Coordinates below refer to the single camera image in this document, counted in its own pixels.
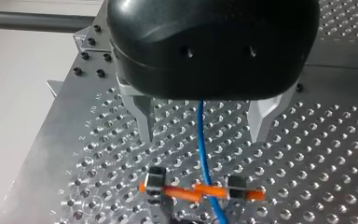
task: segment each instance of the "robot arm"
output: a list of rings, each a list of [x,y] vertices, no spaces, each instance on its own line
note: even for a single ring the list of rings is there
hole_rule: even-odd
[[[319,6],[315,0],[111,0],[107,15],[122,99],[143,141],[153,138],[156,97],[251,100],[252,141],[263,142],[296,88]]]

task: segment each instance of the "metal rod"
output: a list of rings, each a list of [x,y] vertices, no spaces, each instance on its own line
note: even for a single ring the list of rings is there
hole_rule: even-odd
[[[94,19],[91,16],[0,11],[0,29],[74,33],[92,25]]]

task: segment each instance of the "orange plastic part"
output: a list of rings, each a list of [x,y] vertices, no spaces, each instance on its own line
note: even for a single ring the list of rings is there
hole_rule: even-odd
[[[141,182],[141,185],[139,185],[139,192],[143,193],[146,191],[145,182]]]
[[[195,185],[194,190],[201,194],[214,196],[216,198],[227,198],[227,190],[220,187],[208,186],[208,185]]]
[[[263,201],[264,192],[261,190],[248,190],[246,192],[246,200]]]
[[[202,198],[202,194],[199,192],[172,186],[165,187],[164,194],[172,198],[186,200],[193,203],[199,203]]]

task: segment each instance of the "aluminum breadboard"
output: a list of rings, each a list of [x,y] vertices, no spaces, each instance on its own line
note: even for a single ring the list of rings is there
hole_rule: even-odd
[[[201,181],[196,104],[155,101],[155,141],[146,146],[117,86],[101,97],[102,109],[68,179],[71,193],[62,199],[62,218],[69,223],[76,218],[145,223],[149,215],[137,187],[149,166],[167,167],[171,185],[190,187]],[[248,204],[241,220],[358,223],[358,107],[297,97],[274,122],[267,143],[254,145],[247,107],[244,102],[208,102],[204,119],[215,185],[221,186],[226,175],[240,175],[249,187],[267,193],[265,202]],[[207,201],[175,202],[177,217],[213,220]]]

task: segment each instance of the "hole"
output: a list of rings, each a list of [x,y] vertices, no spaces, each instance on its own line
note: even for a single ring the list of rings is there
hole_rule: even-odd
[[[71,206],[74,206],[75,201],[73,199],[71,199],[66,204],[71,207]]]
[[[101,152],[97,152],[97,153],[95,153],[92,157],[93,157],[95,160],[99,160],[102,156],[103,156],[103,154],[102,154]]]
[[[107,174],[107,177],[108,177],[110,180],[116,179],[117,173],[116,173],[115,171],[113,171],[113,172]]]
[[[74,219],[76,219],[76,220],[80,220],[82,217],[83,217],[83,212],[82,211],[75,211],[74,212],[74,214],[73,214],[73,216],[74,216]]]
[[[103,186],[103,182],[101,182],[101,181],[98,181],[97,183],[95,183],[96,188],[100,188],[102,186]]]
[[[208,215],[207,214],[201,214],[200,215],[200,219],[202,220],[202,221],[205,221],[206,219],[208,219]]]
[[[75,180],[75,185],[76,185],[76,186],[80,186],[80,185],[81,185],[81,179]]]
[[[248,46],[243,48],[243,55],[249,58],[255,58],[257,55],[257,48],[254,46]]]
[[[111,199],[112,196],[113,196],[113,194],[112,194],[112,192],[110,190],[108,190],[107,192],[103,193],[103,199],[106,200],[106,201]]]
[[[194,57],[194,51],[189,46],[184,46],[180,48],[180,55],[186,59],[191,59]]]
[[[90,191],[88,189],[85,189],[83,191],[80,192],[80,195],[83,197],[83,198],[87,198],[90,196]]]
[[[96,203],[96,202],[90,202],[90,203],[89,203],[89,208],[90,208],[90,209],[93,209],[95,206],[97,206],[97,203]]]
[[[110,210],[112,210],[113,212],[115,212],[116,210],[118,210],[118,204],[114,203],[110,206]]]
[[[97,175],[97,172],[95,170],[90,170],[87,172],[87,176],[90,178],[93,178],[95,175]]]

